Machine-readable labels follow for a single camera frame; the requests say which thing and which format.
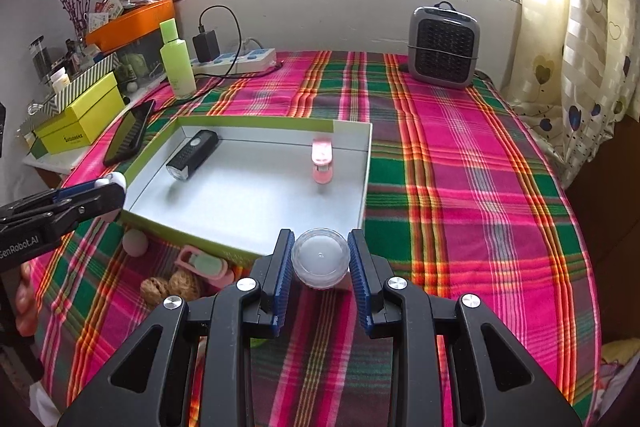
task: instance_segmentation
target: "silver screw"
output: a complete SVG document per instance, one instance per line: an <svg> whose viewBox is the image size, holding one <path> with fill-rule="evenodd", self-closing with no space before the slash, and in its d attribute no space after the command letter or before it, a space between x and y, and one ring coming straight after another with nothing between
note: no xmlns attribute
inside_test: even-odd
<svg viewBox="0 0 640 427"><path fill-rule="evenodd" d="M393 288L394 290L404 290L406 288L406 280L402 277L391 277L386 283L389 285L389 288Z"/></svg>
<svg viewBox="0 0 640 427"><path fill-rule="evenodd" d="M251 279L251 277L245 277L236 283L236 287L238 287L241 292L251 291L255 288L255 285L256 282Z"/></svg>
<svg viewBox="0 0 640 427"><path fill-rule="evenodd" d="M177 295L169 295L165 300L164 300L164 307L167 308L168 310L175 310L176 308L179 308L180 306L182 306L182 299L180 299Z"/></svg>
<svg viewBox="0 0 640 427"><path fill-rule="evenodd" d="M462 296L462 303L467 307L467 308L478 308L478 306L480 305L480 298L477 295L474 295L473 293L466 293Z"/></svg>

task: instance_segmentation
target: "orange box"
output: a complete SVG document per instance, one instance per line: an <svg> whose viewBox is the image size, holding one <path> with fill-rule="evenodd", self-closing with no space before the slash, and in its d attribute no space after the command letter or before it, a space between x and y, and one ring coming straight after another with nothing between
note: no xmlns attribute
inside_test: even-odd
<svg viewBox="0 0 640 427"><path fill-rule="evenodd" d="M86 44L95 44L103 54L148 35L160 28L160 23L175 18L173 0L161 0L114 19L86 36Z"/></svg>

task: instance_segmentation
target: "green bottle cap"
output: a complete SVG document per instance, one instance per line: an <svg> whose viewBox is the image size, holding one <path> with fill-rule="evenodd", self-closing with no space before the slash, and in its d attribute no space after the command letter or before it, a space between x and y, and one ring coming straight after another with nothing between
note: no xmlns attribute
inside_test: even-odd
<svg viewBox="0 0 640 427"><path fill-rule="evenodd" d="M160 32L164 44L178 39L178 28L175 25L175 19L169 19L160 23Z"/></svg>

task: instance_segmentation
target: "power strip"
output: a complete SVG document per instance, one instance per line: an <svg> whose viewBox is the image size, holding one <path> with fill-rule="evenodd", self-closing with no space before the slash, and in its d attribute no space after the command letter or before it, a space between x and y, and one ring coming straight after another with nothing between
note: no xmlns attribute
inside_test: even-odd
<svg viewBox="0 0 640 427"><path fill-rule="evenodd" d="M229 67L234 61L235 53L225 53L210 62L198 62L197 59L191 61L191 68L194 74L214 74L221 76L228 71L228 74L260 73L266 71L276 63L276 50L252 50L246 55L240 55L231 71Z"/></svg>

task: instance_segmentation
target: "smartphone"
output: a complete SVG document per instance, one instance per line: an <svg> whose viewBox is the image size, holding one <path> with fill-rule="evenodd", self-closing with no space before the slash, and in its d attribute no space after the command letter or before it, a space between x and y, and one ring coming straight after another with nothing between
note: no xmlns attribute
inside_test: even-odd
<svg viewBox="0 0 640 427"><path fill-rule="evenodd" d="M102 160L105 167L124 162L140 152L155 107L156 100L148 100L125 113Z"/></svg>

